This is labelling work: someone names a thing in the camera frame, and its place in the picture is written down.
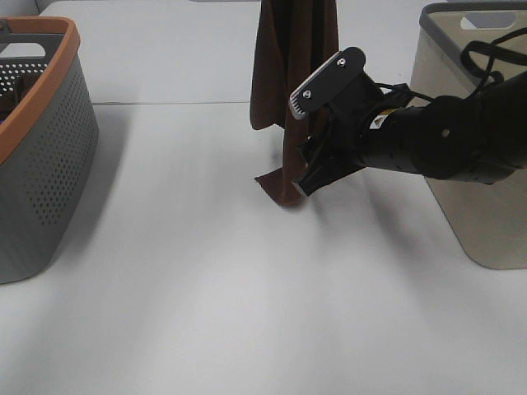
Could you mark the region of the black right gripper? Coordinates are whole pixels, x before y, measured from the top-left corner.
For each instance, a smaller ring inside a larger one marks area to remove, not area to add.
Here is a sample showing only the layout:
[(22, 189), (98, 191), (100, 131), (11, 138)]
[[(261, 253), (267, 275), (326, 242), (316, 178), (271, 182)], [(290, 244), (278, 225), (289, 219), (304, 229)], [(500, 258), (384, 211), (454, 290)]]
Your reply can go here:
[(306, 168), (291, 183), (303, 197), (365, 168), (357, 159), (356, 140), (373, 108), (386, 98), (363, 72), (365, 64), (366, 55), (357, 47), (338, 51), (290, 94), (296, 120), (318, 109), (329, 111), (323, 131), (299, 147)]

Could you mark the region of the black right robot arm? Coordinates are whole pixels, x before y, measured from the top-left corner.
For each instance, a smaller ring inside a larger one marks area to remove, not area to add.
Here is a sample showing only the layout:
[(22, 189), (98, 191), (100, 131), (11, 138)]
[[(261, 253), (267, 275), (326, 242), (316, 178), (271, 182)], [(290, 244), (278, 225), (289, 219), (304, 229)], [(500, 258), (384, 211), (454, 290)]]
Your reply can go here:
[(427, 97), (407, 85), (373, 81), (356, 47), (335, 53), (290, 95), (304, 119), (329, 111), (323, 132), (301, 146), (307, 166), (294, 180), (305, 195), (365, 168), (439, 180), (493, 184), (526, 167), (526, 76), (464, 66), (486, 85), (467, 97)]

